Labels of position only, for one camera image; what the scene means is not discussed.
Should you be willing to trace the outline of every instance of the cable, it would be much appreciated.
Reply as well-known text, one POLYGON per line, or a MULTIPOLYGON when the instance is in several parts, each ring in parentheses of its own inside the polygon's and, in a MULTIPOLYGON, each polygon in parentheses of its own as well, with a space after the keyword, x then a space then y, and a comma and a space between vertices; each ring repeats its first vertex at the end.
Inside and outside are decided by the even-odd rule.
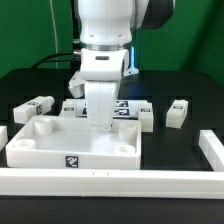
POLYGON ((74 0, 70 0, 71 3, 71 11, 72 11, 72 28, 73 28, 73 50, 81 49, 80 46, 80 37, 79 37, 79 23, 77 19, 77 14, 75 11, 75 7, 78 7, 78 2, 76 1, 76 4, 74 0))
POLYGON ((40 61, 38 61, 34 65, 32 65, 31 68, 37 68, 40 64, 44 63, 45 61, 47 61, 51 58, 57 58, 57 57, 67 56, 67 55, 73 55, 73 52, 62 52, 62 53, 58 53, 58 54, 49 55, 47 57, 44 57, 43 59, 41 59, 40 61))
POLYGON ((134 0, 134 2, 135 2, 135 21, 134 21, 132 33, 134 33, 138 27, 138 17, 139 17, 139 1, 134 0))
POLYGON ((51 17, 52 17, 52 23, 53 23, 53 29, 54 29, 55 52, 56 54, 58 54, 58 32, 57 32, 57 26, 55 21, 53 0, 50 0, 50 8, 51 8, 51 17))
POLYGON ((40 62, 38 65, 36 65, 35 67, 32 66, 32 69, 37 69, 41 64, 46 64, 46 63, 58 63, 58 62, 72 62, 72 61, 76 61, 75 59, 70 59, 70 60, 49 60, 49 61, 42 61, 40 62))

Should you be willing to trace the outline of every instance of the white plastic block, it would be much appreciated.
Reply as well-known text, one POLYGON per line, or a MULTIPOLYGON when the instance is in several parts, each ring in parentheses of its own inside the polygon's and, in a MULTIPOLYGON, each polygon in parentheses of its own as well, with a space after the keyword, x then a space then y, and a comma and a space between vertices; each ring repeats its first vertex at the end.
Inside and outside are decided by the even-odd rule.
POLYGON ((224 172, 224 146, 212 130, 201 130, 199 146, 213 170, 224 172))
POLYGON ((0 126, 0 151, 8 142, 7 129, 5 126, 0 126))
POLYGON ((0 169, 0 195, 224 199, 221 172, 0 169))
POLYGON ((166 115, 166 127, 181 128, 188 110, 188 101, 175 100, 166 115))
POLYGON ((76 100, 66 100, 63 102, 60 117, 76 117, 76 100))
POLYGON ((51 110, 54 98, 39 96, 13 109, 14 122, 26 124, 35 115, 46 114, 51 110))
POLYGON ((139 104, 138 120, 141 121, 142 132, 153 132, 154 116, 151 103, 144 102, 139 104))

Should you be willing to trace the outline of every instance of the white block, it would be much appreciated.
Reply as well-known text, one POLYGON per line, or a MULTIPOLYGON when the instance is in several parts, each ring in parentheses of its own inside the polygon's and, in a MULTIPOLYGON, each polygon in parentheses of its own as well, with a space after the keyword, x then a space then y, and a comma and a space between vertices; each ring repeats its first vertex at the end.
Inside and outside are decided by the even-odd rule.
POLYGON ((154 116, 151 103, 144 102, 139 104, 138 120, 141 121, 142 132, 153 132, 154 116))
POLYGON ((76 100, 66 100, 63 102, 60 117, 76 117, 76 100))
POLYGON ((166 127, 181 128, 188 110, 188 101, 175 100, 166 115, 166 127))
POLYGON ((211 130, 200 131, 199 146, 216 172, 224 171, 224 146, 211 130))
POLYGON ((33 116, 49 112, 53 104, 54 98, 52 96, 39 96, 13 109, 14 122, 26 124, 33 116))
POLYGON ((5 126, 0 126, 0 151, 8 142, 7 129, 5 126))

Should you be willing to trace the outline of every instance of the black cable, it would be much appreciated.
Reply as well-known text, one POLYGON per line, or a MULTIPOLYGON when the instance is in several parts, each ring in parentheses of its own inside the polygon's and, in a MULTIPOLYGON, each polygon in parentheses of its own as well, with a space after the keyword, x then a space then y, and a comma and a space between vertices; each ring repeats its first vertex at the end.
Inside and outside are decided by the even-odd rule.
POLYGON ((51 58, 57 58, 57 57, 60 57, 60 56, 67 56, 67 55, 73 55, 73 52, 62 52, 62 53, 58 53, 58 54, 49 55, 47 57, 44 57, 43 59, 41 59, 40 61, 38 61, 34 65, 32 65, 31 68, 37 68, 40 64, 42 64, 43 62, 45 62, 45 61, 47 61, 51 58))
POLYGON ((72 10, 72 30, 73 30, 73 50, 81 49, 80 40, 79 40, 79 22, 77 19, 77 15, 75 12, 75 7, 78 7, 77 0, 70 0, 71 2, 71 10, 72 10))
POLYGON ((49 61, 42 61, 40 62, 36 67, 32 66, 31 68, 33 69, 37 69, 38 66, 40 66, 41 64, 46 64, 46 63, 55 63, 55 62, 72 62, 72 61, 76 61, 75 59, 71 59, 71 60, 49 60, 49 61))

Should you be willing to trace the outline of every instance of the small white cube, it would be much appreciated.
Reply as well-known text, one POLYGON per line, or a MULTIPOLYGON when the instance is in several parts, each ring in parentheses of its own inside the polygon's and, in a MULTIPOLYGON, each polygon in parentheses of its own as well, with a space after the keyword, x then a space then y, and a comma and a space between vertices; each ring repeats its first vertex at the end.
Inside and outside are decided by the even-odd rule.
POLYGON ((60 113, 60 117, 70 117, 75 118, 76 117, 76 102, 66 100, 63 102, 62 110, 60 113))
POLYGON ((5 126, 0 126, 0 151, 8 142, 7 129, 5 126))
POLYGON ((166 127, 181 128, 188 110, 188 101, 175 100, 166 115, 166 127))
POLYGON ((139 104, 138 120, 141 121, 142 132, 153 132, 154 116, 151 103, 139 104))

